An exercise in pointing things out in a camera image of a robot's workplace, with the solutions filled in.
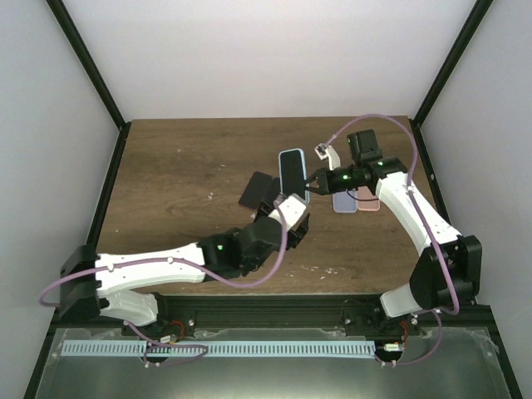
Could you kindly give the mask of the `pink phone case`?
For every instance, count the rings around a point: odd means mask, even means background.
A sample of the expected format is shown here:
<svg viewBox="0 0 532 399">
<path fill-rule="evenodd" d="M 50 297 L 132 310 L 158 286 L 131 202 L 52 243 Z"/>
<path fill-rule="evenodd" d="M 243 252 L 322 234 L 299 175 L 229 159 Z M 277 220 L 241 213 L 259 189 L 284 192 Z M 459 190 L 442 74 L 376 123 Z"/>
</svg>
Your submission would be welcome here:
<svg viewBox="0 0 532 399">
<path fill-rule="evenodd" d="M 381 208 L 380 200 L 368 187 L 359 187 L 355 194 L 357 208 L 362 212 L 377 212 Z"/>
</svg>

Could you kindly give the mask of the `blue phone black screen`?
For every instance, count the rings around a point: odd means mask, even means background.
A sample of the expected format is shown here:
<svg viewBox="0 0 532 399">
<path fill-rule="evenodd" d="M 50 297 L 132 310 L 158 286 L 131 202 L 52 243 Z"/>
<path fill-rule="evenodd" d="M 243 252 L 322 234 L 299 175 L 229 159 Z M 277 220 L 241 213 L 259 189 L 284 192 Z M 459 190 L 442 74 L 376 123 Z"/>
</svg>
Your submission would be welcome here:
<svg viewBox="0 0 532 399">
<path fill-rule="evenodd" d="M 261 199 L 258 214 L 268 215 L 274 210 L 274 203 L 281 193 L 280 179 L 276 177 L 272 180 L 270 186 L 267 188 L 266 193 Z"/>
</svg>

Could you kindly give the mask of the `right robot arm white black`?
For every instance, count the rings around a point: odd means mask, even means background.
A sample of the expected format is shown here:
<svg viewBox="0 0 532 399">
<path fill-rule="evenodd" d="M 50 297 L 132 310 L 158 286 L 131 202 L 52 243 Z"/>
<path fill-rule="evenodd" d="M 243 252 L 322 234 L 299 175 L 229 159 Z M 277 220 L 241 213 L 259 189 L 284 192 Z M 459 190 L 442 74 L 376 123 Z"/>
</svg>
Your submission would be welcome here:
<svg viewBox="0 0 532 399">
<path fill-rule="evenodd" d="M 314 151 L 328 166 L 306 180 L 317 195 L 368 188 L 401 223 L 419 255 L 408 283 L 387 291 L 381 306 L 369 314 L 375 333 L 387 335 L 399 317 L 439 309 L 456 314 L 460 305 L 480 291 L 482 246 L 474 236 L 464 236 L 444 220 L 425 199 L 412 174 L 395 156 L 386 157 L 372 130 L 347 138 L 353 163 L 341 166 L 337 152 L 327 144 Z"/>
</svg>

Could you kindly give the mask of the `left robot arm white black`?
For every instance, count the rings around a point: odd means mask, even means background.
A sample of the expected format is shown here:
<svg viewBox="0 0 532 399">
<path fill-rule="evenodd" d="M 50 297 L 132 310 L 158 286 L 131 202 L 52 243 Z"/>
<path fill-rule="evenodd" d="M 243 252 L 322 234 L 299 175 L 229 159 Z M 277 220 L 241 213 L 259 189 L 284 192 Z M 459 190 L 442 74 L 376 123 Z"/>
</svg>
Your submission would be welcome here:
<svg viewBox="0 0 532 399">
<path fill-rule="evenodd" d="M 170 315 L 156 294 L 142 294 L 141 288 L 212 280 L 238 287 L 237 278 L 257 271 L 272 254 L 278 255 L 272 267 L 277 270 L 308 231 L 307 209 L 298 195 L 279 198 L 269 214 L 256 214 L 243 228 L 175 249 L 99 254 L 94 246 L 82 245 L 61 268 L 59 318 L 69 323 L 99 316 L 126 320 L 159 336 L 169 328 Z"/>
</svg>

